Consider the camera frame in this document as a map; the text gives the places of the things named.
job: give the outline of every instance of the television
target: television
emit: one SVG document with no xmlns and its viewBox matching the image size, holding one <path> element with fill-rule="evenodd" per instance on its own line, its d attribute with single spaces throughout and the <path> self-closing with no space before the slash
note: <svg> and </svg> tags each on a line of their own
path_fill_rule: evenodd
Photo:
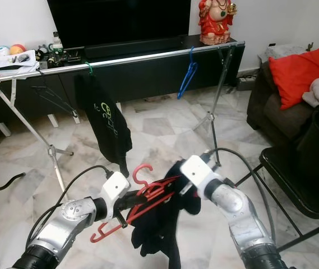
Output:
<svg viewBox="0 0 319 269">
<path fill-rule="evenodd" d="M 191 0 L 48 0 L 65 49 L 188 35 Z"/>
</svg>

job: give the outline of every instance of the clothes drying rack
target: clothes drying rack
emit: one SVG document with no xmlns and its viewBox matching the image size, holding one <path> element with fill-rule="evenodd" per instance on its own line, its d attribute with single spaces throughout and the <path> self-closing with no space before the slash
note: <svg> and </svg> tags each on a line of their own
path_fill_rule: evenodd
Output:
<svg viewBox="0 0 319 269">
<path fill-rule="evenodd" d="M 212 108 L 209 112 L 207 112 L 206 117 L 204 117 L 197 126 L 195 126 L 194 129 L 198 128 L 201 124 L 209 120 L 211 122 L 211 128 L 213 133 L 213 139 L 214 139 L 214 145 L 217 146 L 216 143 L 216 137 L 215 137 L 215 128 L 214 128 L 214 111 L 221 93 L 221 88 L 224 84 L 226 74 L 228 73 L 228 69 L 230 66 L 230 62 L 233 57 L 233 53 L 236 47 L 240 45 L 245 45 L 244 41 L 234 41 L 230 43 L 225 44 L 219 44 L 219 45 L 212 45 L 212 46 L 205 46 L 205 47 L 198 47 L 194 48 L 192 50 L 193 54 L 201 53 L 201 52 L 208 52 L 212 50 L 217 50 L 220 58 L 220 65 L 222 65 L 223 69 L 219 77 L 219 83 L 216 90 L 214 102 L 212 105 Z M 226 54 L 226 57 L 223 56 L 223 49 L 227 49 L 228 52 Z M 29 73 L 23 73 L 18 74 L 14 76 L 3 76 L 0 77 L 0 83 L 2 81 L 12 81 L 12 87 L 11 87 L 11 96 L 8 98 L 4 92 L 0 89 L 0 97 L 2 100 L 8 105 L 8 107 L 16 114 L 16 116 L 20 119 L 20 121 L 23 122 L 23 124 L 30 130 L 30 132 L 45 146 L 47 149 L 48 155 L 51 158 L 53 162 L 53 167 L 56 172 L 59 185 L 61 186 L 61 189 L 64 190 L 65 186 L 63 183 L 63 179 L 61 176 L 61 172 L 57 163 L 57 154 L 66 154 L 66 155 L 73 155 L 73 152 L 66 151 L 66 150 L 60 150 L 57 149 L 54 145 L 51 145 L 48 143 L 45 138 L 31 125 L 31 123 L 26 119 L 26 117 L 15 107 L 15 100 L 16 100 L 16 80 L 17 79 L 23 79 L 28 77 L 38 77 L 41 75 L 55 75 L 59 73 L 66 73 L 66 72 L 73 72 L 73 71 L 79 71 L 79 70 L 85 70 L 90 68 L 100 68 L 100 67 L 107 67 L 107 66 L 116 66 L 120 64 L 129 64 L 129 63 L 135 63 L 135 62 L 142 62 L 142 61 L 150 61 L 155 59 L 161 59 L 166 57 L 173 57 L 173 56 L 179 56 L 179 55 L 189 55 L 191 52 L 191 49 L 183 49 L 183 50 L 175 50 L 171 52 L 165 52 L 165 53 L 157 53 L 157 54 L 149 54 L 149 55 L 142 55 L 137 57 L 129 57 L 129 58 L 121 58 L 121 59 L 115 59 L 110 61 L 102 61 L 102 62 L 95 62 L 88 64 L 78 64 L 74 66 L 65 66 L 65 67 L 58 67 L 58 68 L 52 68 L 52 69 L 44 69 L 41 70 L 41 73 L 38 71 L 35 72 L 29 72 Z M 216 159 L 217 159 L 217 165 L 220 165 L 219 162 L 219 155 L 216 153 Z"/>
</svg>

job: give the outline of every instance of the blue hanger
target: blue hanger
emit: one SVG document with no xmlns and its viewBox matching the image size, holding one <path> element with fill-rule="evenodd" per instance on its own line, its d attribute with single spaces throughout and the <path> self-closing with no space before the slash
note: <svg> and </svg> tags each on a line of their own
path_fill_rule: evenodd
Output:
<svg viewBox="0 0 319 269">
<path fill-rule="evenodd" d="M 197 69 L 198 69 L 198 64 L 193 62 L 193 49 L 194 49 L 194 47 L 192 47 L 191 51 L 189 52 L 189 58 L 190 58 L 191 62 L 189 64 L 188 72 L 187 72 L 187 74 L 184 77 L 184 80 L 182 82 L 181 89 L 179 90 L 178 97 L 177 97 L 178 99 L 180 99 L 182 97 L 182 95 L 186 91 L 189 83 L 191 82 L 195 72 L 197 72 Z"/>
</svg>

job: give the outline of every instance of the toy ball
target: toy ball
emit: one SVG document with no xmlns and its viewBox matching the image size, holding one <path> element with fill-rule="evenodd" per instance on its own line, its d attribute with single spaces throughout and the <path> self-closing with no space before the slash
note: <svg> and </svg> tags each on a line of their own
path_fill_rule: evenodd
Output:
<svg viewBox="0 0 319 269">
<path fill-rule="evenodd" d="M 8 56 L 10 49 L 7 46 L 0 46 L 0 56 Z"/>
<path fill-rule="evenodd" d="M 26 49 L 21 44 L 15 44 L 12 47 L 10 47 L 10 55 L 18 54 L 21 52 L 25 52 Z"/>
</svg>

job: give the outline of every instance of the metal rail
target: metal rail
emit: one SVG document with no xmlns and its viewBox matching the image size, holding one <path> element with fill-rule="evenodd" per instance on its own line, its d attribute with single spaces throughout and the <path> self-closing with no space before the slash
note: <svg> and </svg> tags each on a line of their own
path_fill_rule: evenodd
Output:
<svg viewBox="0 0 319 269">
<path fill-rule="evenodd" d="M 240 45 L 245 45 L 245 41 L 235 41 L 235 42 L 230 42 L 230 43 L 225 43 L 225 44 L 194 48 L 193 52 L 194 53 L 206 52 L 206 51 L 210 51 L 210 50 L 237 47 Z M 120 65 L 120 64 L 126 64 L 126 63 L 135 63 L 135 62 L 142 62 L 142 61 L 166 58 L 166 57 L 171 57 L 171 56 L 186 55 L 190 51 L 191 51 L 191 49 L 183 49 L 183 50 L 175 50 L 172 52 L 164 52 L 164 53 L 149 54 L 149 55 L 143 55 L 143 56 L 116 59 L 116 60 L 95 62 L 95 63 L 91 63 L 91 66 L 92 66 L 92 68 L 104 67 L 104 66 L 116 66 L 116 65 Z M 65 66 L 65 67 L 58 67 L 58 68 L 52 68 L 52 69 L 45 69 L 45 70 L 42 70 L 42 73 L 44 73 L 45 75 L 54 75 L 54 74 L 59 74 L 59 73 L 85 70 L 85 69 L 89 69 L 89 66 L 87 64 L 77 64 L 75 66 Z M 3 76 L 3 77 L 0 77 L 0 82 L 12 80 L 13 78 L 19 79 L 19 78 L 37 77 L 37 76 L 40 76 L 39 72 L 29 72 L 29 73 L 23 73 L 23 74 L 18 74 L 18 75 L 13 75 L 13 76 Z"/>
</svg>

